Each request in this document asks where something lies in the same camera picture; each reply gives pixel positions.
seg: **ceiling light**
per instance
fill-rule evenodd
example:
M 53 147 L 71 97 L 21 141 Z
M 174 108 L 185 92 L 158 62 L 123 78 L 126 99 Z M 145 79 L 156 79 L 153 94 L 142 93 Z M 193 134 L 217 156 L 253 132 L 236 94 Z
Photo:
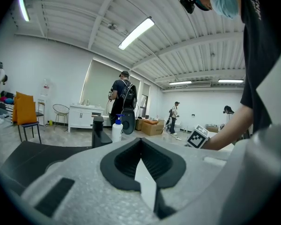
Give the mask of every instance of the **ceiling light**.
M 219 79 L 219 83 L 243 83 L 243 79 Z
M 142 33 L 147 31 L 153 25 L 154 22 L 151 20 L 151 17 L 148 17 L 124 39 L 124 41 L 118 46 L 119 49 L 124 50 L 127 48 L 129 44 L 131 44 L 135 39 L 137 39 Z
M 181 85 L 181 84 L 190 84 L 192 81 L 183 81 L 183 82 L 170 82 L 169 85 Z
M 21 11 L 22 11 L 23 18 L 25 19 L 25 21 L 29 22 L 29 16 L 28 16 L 28 13 L 27 13 L 27 10 L 26 10 L 26 7 L 25 7 L 24 0 L 19 0 L 19 4 L 20 4 L 20 8 L 21 8 Z

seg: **air conditioner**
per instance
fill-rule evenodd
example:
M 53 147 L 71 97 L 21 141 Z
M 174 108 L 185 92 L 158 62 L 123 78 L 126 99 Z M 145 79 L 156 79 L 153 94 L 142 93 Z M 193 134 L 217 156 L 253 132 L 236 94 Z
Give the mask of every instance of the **air conditioner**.
M 186 85 L 187 88 L 210 88 L 211 82 L 192 82 Z

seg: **black t-shirt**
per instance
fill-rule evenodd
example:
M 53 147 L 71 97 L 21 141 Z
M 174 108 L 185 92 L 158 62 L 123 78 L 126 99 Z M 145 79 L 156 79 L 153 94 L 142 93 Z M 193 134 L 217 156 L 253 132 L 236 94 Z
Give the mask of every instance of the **black t-shirt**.
M 245 24 L 246 67 L 246 84 L 241 103 L 253 109 L 256 132 L 271 124 L 256 89 L 281 54 L 281 0 L 242 0 L 241 14 Z
M 123 89 L 126 87 L 126 85 L 128 85 L 128 83 L 129 83 L 128 80 L 121 80 L 121 79 L 116 80 L 111 87 L 111 91 L 118 91 L 118 97 L 119 97 Z M 118 97 L 115 99 L 112 106 L 111 115 L 113 116 L 122 113 L 123 110 L 123 99 L 119 99 Z

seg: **bag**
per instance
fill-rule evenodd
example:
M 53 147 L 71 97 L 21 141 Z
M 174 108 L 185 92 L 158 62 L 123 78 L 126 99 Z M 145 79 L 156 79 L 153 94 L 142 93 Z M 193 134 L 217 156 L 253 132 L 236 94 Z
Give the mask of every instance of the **bag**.
M 128 91 L 129 91 L 129 89 L 131 88 L 131 86 L 132 86 L 132 83 L 130 83 L 129 81 L 127 81 L 127 83 L 126 82 L 124 82 L 124 80 L 121 80 L 124 84 L 125 84 L 125 87 L 124 87 L 124 89 L 122 90 L 122 92 L 121 92 L 121 94 L 119 94 L 119 98 L 123 98 L 123 99 L 125 99 L 125 97 L 126 97 L 126 95 L 127 95 L 127 93 L 128 93 Z
M 123 106 L 125 104 L 125 101 L 127 101 L 127 102 L 132 102 L 132 107 L 135 108 L 136 101 L 137 101 L 136 98 L 135 98 L 135 94 L 136 94 L 135 90 L 136 90 L 136 88 L 129 81 L 127 81 L 127 83 L 126 83 L 126 82 L 124 82 L 124 80 L 122 80 L 122 82 L 126 85 L 124 87 L 124 89 L 122 90 L 121 94 L 119 95 L 119 98 L 123 99 Z
M 169 110 L 170 115 L 169 115 L 169 118 L 168 118 L 167 122 L 165 123 L 165 125 L 168 125 L 170 123 L 170 118 L 172 116 L 172 111 L 173 111 L 173 108 Z

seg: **head-mounted camera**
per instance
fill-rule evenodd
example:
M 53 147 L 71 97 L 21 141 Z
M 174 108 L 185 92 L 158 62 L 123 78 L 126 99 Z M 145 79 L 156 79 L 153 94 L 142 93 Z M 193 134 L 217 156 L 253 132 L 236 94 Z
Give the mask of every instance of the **head-mounted camera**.
M 180 0 L 182 6 L 186 9 L 186 11 L 190 14 L 193 13 L 195 9 L 195 2 L 193 0 Z

